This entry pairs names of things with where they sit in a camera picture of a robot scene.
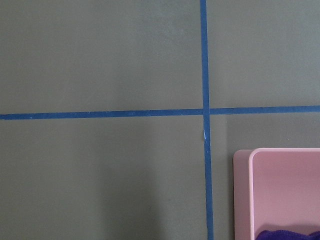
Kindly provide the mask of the purple cloth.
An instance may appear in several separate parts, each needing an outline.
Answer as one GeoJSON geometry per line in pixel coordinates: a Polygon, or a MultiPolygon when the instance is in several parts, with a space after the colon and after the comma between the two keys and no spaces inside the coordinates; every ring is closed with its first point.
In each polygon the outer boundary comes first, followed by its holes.
{"type": "Polygon", "coordinates": [[[256,240],[319,240],[320,232],[302,234],[288,230],[262,231],[256,240]]]}

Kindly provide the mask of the pink plastic tray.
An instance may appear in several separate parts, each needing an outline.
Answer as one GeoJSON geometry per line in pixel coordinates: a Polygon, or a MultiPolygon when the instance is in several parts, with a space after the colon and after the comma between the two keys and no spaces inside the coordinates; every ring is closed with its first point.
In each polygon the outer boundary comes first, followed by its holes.
{"type": "Polygon", "coordinates": [[[234,237],[320,229],[319,148],[256,148],[233,155],[234,237]]]}

